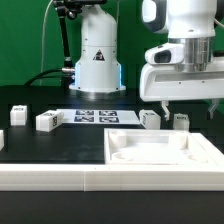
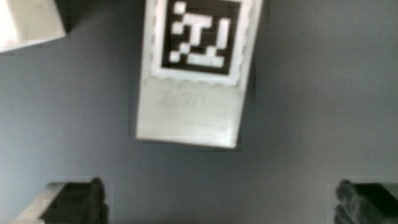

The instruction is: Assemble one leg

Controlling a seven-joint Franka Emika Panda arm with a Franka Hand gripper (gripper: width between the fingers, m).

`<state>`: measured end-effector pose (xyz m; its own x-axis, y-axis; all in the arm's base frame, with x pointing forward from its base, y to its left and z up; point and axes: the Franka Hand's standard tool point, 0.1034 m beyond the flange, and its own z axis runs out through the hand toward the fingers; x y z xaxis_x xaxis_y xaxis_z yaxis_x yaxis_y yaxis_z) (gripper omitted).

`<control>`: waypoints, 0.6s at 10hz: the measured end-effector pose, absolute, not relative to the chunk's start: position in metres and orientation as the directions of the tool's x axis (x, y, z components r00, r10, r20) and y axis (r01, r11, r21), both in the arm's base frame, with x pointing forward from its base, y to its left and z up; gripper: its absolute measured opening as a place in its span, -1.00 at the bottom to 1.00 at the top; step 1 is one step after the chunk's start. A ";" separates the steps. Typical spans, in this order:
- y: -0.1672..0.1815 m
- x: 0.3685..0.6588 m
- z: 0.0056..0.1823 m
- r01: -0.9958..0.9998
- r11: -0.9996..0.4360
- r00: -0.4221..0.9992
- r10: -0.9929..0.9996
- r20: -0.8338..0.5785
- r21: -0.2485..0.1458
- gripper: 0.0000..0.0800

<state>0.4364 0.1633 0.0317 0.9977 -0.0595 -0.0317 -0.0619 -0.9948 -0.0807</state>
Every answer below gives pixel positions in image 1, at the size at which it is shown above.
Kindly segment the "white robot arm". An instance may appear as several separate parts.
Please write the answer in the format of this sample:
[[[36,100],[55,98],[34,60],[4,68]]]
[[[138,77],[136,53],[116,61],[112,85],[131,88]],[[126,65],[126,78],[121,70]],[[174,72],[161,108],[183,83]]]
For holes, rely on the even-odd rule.
[[[145,52],[140,97],[145,102],[210,99],[213,114],[224,98],[224,52],[213,48],[215,27],[224,19],[224,0],[143,0],[142,21],[168,41]],[[81,58],[71,88],[94,97],[121,87],[116,64],[116,25],[102,9],[83,9]]]

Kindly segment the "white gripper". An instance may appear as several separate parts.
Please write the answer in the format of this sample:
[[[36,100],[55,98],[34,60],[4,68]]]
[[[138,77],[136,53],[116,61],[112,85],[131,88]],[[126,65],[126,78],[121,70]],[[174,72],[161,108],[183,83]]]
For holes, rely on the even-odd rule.
[[[224,98],[224,52],[213,53],[209,42],[165,43],[145,53],[140,76],[140,97],[145,102],[161,101],[166,121],[168,101],[212,99],[209,118]]]

